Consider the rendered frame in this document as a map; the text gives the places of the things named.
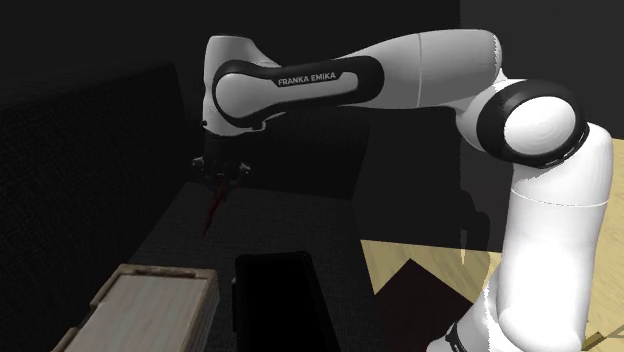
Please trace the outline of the black rectangular box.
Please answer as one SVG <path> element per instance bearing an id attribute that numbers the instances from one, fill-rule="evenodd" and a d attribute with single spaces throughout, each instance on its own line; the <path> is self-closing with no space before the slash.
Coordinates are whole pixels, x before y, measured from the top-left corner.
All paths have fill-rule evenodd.
<path id="1" fill-rule="evenodd" d="M 341 352 L 306 251 L 238 256 L 232 316 L 236 352 Z"/>

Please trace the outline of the dark red pen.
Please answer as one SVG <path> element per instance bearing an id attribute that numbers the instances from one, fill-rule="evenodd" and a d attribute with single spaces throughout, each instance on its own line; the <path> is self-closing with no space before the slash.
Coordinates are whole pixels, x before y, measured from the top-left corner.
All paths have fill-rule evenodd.
<path id="1" fill-rule="evenodd" d="M 214 198 L 212 202 L 210 203 L 210 206 L 208 207 L 207 212 L 206 212 L 204 225 L 201 231 L 201 237 L 204 237 L 207 234 L 213 222 L 214 214 L 227 194 L 228 185 L 229 183 L 226 179 L 222 179 L 219 182 L 218 187 L 214 193 Z"/>

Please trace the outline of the pale wooden box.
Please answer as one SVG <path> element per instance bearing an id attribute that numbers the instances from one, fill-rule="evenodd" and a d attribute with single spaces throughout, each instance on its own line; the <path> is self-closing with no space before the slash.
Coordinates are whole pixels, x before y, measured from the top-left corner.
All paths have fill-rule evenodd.
<path id="1" fill-rule="evenodd" d="M 205 352 L 219 301 L 215 270 L 121 264 L 50 352 Z"/>

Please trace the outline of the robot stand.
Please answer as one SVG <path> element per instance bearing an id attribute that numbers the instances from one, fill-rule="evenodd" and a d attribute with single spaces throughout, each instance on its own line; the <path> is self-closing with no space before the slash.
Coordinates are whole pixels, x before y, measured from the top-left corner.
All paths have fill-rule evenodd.
<path id="1" fill-rule="evenodd" d="M 375 294 L 389 352 L 425 352 L 472 302 L 408 259 Z"/>

